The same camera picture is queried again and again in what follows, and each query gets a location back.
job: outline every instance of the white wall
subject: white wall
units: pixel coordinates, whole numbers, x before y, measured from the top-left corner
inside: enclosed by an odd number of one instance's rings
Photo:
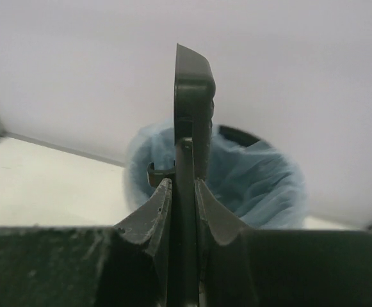
[[[172,114],[176,42],[209,59],[217,122],[301,164],[314,212],[372,219],[372,1],[0,0],[0,117],[121,159]]]

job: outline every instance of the plastic bag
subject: plastic bag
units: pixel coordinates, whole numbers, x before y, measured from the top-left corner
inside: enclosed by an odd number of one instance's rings
[[[137,209],[153,194],[147,166],[169,169],[175,158],[170,122],[142,128],[129,145],[124,191]],[[307,215],[300,168],[264,141],[242,147],[213,126],[206,184],[216,199],[246,224],[258,228],[301,228]]]

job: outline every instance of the blue trash bag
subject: blue trash bag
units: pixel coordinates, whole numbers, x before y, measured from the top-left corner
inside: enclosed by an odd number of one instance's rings
[[[143,205],[155,188],[147,166],[170,169],[175,158],[173,123],[142,128],[131,141],[124,173],[125,197],[132,209]],[[206,184],[215,198],[246,224],[301,228],[307,215],[302,172],[286,155],[264,141],[242,147],[213,126]]]

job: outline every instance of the white floor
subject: white floor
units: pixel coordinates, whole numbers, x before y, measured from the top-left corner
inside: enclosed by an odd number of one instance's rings
[[[0,142],[0,226],[110,225],[125,218],[123,168],[17,139]],[[347,229],[308,217],[312,229]]]

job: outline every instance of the trash can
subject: trash can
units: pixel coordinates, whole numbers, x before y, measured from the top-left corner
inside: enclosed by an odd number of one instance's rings
[[[147,166],[170,169],[175,159],[170,122],[142,128],[127,153],[124,191],[135,210],[155,188]],[[257,228],[301,228],[307,215],[305,182],[298,165],[264,140],[224,125],[213,126],[206,184],[215,198]]]

